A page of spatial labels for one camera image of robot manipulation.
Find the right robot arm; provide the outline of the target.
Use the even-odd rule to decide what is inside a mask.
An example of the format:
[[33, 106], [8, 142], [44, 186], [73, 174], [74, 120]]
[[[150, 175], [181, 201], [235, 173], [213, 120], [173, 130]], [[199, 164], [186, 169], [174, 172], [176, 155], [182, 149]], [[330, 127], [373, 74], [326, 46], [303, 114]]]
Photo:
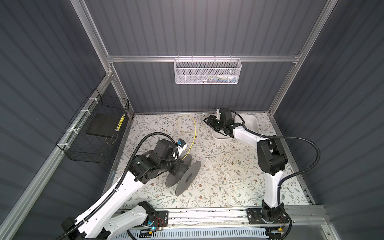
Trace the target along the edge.
[[284, 205], [281, 203], [279, 183], [283, 178], [288, 158], [281, 141], [251, 130], [240, 114], [228, 108], [218, 109], [216, 115], [208, 116], [204, 122], [213, 131], [243, 141], [257, 149], [258, 165], [266, 175], [265, 195], [262, 200], [263, 219], [269, 223], [282, 216]]

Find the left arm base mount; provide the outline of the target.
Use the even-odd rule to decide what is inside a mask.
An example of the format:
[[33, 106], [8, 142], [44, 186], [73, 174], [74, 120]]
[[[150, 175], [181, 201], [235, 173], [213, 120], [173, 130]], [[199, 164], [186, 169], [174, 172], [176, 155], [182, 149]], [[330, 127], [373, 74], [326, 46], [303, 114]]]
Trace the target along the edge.
[[155, 210], [153, 215], [147, 217], [143, 224], [138, 225], [136, 227], [167, 227], [169, 220], [169, 211], [158, 211]]

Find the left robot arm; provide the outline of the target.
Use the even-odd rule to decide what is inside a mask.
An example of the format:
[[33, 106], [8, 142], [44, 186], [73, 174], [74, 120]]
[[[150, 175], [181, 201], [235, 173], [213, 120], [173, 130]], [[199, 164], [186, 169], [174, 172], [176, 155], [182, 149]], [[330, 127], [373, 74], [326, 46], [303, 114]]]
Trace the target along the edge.
[[181, 153], [187, 148], [184, 140], [175, 142], [164, 135], [154, 150], [138, 154], [142, 139], [134, 150], [123, 174], [88, 210], [76, 218], [67, 218], [62, 227], [60, 240], [111, 240], [136, 227], [150, 226], [154, 222], [155, 209], [142, 201], [132, 210], [117, 217], [114, 213], [145, 184], [164, 173], [178, 174], [186, 168]]

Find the dark grey foam spool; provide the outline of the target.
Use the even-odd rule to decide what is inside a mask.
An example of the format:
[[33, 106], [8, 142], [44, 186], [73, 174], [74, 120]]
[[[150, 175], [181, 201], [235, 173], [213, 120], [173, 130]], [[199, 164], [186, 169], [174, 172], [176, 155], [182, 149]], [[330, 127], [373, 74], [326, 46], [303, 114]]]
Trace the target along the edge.
[[166, 178], [165, 186], [167, 188], [171, 188], [175, 185], [177, 186], [175, 190], [176, 196], [180, 196], [189, 188], [200, 171], [202, 163], [197, 161], [192, 164], [192, 159], [191, 155], [187, 155], [182, 160], [184, 163], [182, 164], [179, 174], [174, 177], [169, 173]]

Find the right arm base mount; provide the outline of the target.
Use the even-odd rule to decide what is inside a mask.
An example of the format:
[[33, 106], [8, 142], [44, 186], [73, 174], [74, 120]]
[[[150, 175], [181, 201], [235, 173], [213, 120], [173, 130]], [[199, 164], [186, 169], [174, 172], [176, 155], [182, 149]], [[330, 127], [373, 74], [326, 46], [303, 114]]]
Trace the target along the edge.
[[249, 224], [251, 225], [278, 223], [285, 225], [289, 223], [283, 203], [272, 208], [262, 200], [262, 206], [260, 208], [247, 208], [246, 213]]

